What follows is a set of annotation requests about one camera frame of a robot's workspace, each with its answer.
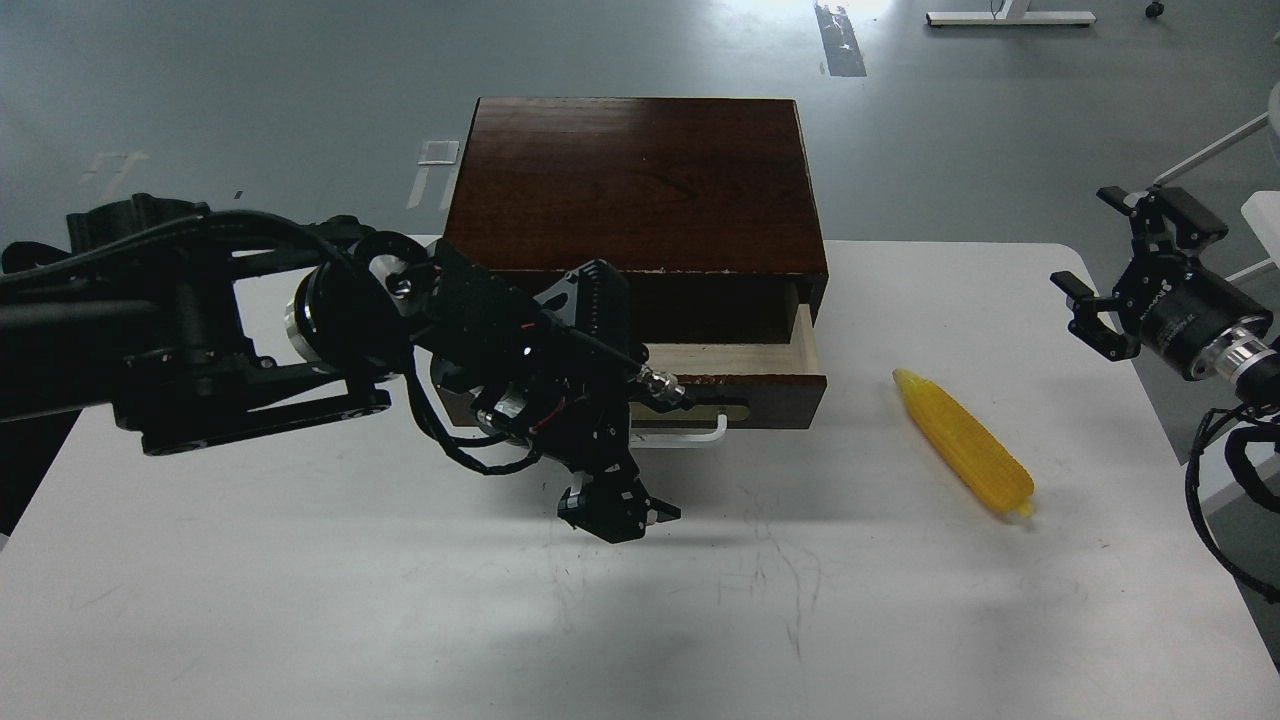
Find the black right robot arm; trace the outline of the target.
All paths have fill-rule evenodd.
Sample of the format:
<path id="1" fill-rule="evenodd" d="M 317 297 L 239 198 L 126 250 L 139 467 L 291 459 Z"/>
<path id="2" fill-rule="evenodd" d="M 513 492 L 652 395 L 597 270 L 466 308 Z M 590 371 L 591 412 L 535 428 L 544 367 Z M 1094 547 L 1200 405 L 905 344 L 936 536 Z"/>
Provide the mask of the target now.
<path id="1" fill-rule="evenodd" d="M 1071 310 L 1069 332 L 1114 363 L 1149 348 L 1184 380 L 1220 375 L 1247 406 L 1276 411 L 1277 345 L 1263 341 L 1274 313 L 1201 261 L 1228 224 L 1179 187 L 1096 195 L 1126 218 L 1132 260 L 1110 293 L 1070 272 L 1051 274 Z"/>

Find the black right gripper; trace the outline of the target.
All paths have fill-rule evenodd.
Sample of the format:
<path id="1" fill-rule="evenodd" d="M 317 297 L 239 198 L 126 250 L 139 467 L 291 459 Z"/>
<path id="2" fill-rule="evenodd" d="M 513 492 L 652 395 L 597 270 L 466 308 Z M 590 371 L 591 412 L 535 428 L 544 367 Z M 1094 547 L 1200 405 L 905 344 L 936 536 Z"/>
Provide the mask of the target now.
<path id="1" fill-rule="evenodd" d="M 1185 380 L 1216 372 L 1225 351 L 1219 340 L 1234 331 L 1261 338 L 1274 311 L 1206 269 L 1199 255 L 1224 240 L 1228 224 L 1180 187 L 1151 186 L 1128 192 L 1105 186 L 1096 197 L 1123 214 L 1132 232 L 1133 259 L 1101 297 L 1071 272 L 1055 272 L 1050 282 L 1071 311 L 1070 334 L 1111 363 L 1156 352 Z M 1105 313 L 1119 313 L 1125 332 L 1112 329 Z"/>

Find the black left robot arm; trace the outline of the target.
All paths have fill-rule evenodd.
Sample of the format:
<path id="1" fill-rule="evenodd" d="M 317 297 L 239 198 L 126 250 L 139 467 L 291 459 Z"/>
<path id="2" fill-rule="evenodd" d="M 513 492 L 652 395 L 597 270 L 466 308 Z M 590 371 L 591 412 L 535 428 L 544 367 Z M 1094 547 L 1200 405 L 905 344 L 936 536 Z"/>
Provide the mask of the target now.
<path id="1" fill-rule="evenodd" d="M 88 407 L 165 456 L 381 413 L 399 379 L 463 469 L 570 471 L 572 528 L 622 543 L 682 515 L 644 486 L 628 433 L 637 405 L 694 401 L 650 366 L 609 263 L 534 293 L 447 240 L 148 193 L 67 233 L 3 250 L 3 450 L 27 471 Z"/>

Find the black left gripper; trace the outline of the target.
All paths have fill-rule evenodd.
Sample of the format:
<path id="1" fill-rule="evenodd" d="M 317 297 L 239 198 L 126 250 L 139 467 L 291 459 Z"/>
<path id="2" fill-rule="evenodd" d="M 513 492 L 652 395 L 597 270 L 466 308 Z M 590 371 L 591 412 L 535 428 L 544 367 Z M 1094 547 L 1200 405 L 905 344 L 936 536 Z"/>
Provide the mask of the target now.
<path id="1" fill-rule="evenodd" d="M 540 451 L 573 477 L 557 516 L 611 544 L 640 539 L 641 527 L 682 518 L 682 510 L 664 500 L 641 498 L 639 466 L 628 448 L 630 421 L 630 401 L 620 392 L 561 387 L 540 392 Z"/>

